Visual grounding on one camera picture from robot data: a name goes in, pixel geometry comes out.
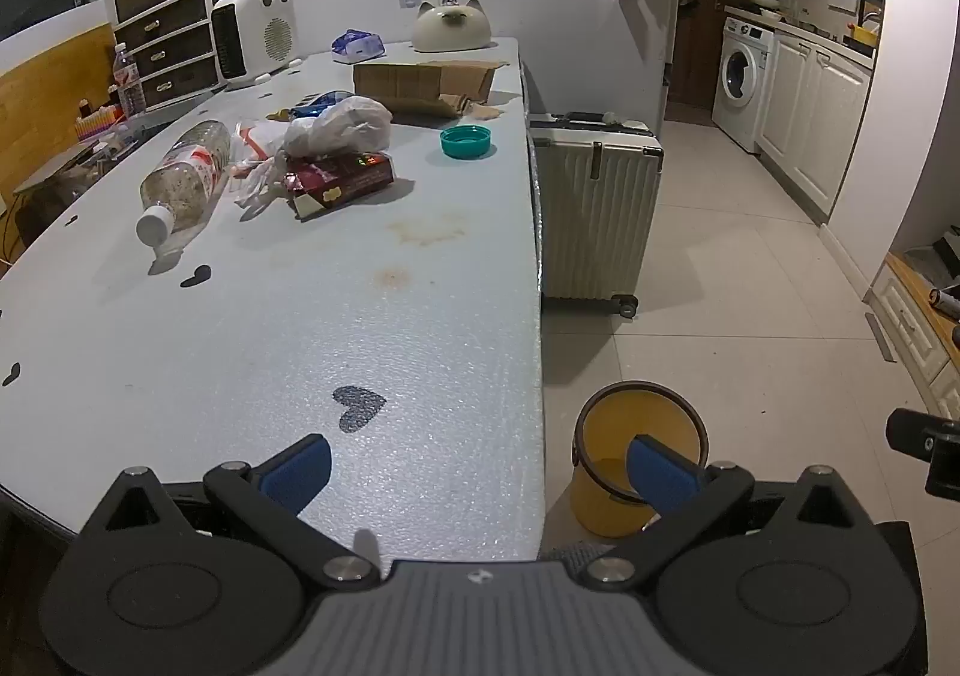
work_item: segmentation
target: blue gripper pad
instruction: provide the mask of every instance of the blue gripper pad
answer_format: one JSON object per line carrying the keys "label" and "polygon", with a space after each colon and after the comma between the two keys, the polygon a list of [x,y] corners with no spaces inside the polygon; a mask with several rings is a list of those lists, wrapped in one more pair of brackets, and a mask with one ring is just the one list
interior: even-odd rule
{"label": "blue gripper pad", "polygon": [[260,478],[260,492],[290,513],[304,510],[330,481],[330,444],[323,436],[316,438]]}
{"label": "blue gripper pad", "polygon": [[700,469],[649,435],[627,447],[627,478],[635,492],[665,516],[700,492]]}

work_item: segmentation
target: washing machine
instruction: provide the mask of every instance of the washing machine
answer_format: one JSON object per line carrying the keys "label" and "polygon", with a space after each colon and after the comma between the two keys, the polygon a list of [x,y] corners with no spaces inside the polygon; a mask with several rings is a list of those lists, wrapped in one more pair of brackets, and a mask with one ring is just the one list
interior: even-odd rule
{"label": "washing machine", "polygon": [[774,32],[737,18],[724,25],[713,123],[749,154],[758,154],[757,128]]}

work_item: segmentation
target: empty plastic bottle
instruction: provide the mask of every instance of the empty plastic bottle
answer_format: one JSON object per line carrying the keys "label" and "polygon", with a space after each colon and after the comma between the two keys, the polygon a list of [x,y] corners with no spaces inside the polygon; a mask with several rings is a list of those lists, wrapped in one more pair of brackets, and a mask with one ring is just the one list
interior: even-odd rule
{"label": "empty plastic bottle", "polygon": [[117,43],[114,50],[117,56],[113,60],[113,79],[117,81],[120,107],[123,107],[126,117],[133,118],[147,109],[143,83],[140,82],[140,70],[137,69],[136,61],[128,55],[126,42]]}
{"label": "empty plastic bottle", "polygon": [[140,186],[141,243],[156,248],[173,232],[197,224],[229,157],[230,135],[219,121],[203,121],[179,138]]}

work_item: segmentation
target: white bottle cap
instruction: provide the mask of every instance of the white bottle cap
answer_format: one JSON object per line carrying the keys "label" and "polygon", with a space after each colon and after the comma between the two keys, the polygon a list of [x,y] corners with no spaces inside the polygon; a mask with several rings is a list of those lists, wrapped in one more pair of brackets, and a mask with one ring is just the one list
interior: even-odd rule
{"label": "white bottle cap", "polygon": [[141,243],[155,249],[170,237],[174,230],[174,220],[174,214],[169,208],[162,205],[147,208],[136,222],[136,236]]}

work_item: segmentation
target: washing machine door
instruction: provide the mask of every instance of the washing machine door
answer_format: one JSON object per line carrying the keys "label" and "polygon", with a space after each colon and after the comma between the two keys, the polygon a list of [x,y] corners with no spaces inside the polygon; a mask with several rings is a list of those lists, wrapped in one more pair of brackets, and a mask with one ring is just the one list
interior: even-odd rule
{"label": "washing machine door", "polygon": [[760,68],[754,52],[741,42],[729,41],[724,46],[720,62],[720,85],[727,102],[733,107],[745,107],[757,93]]}

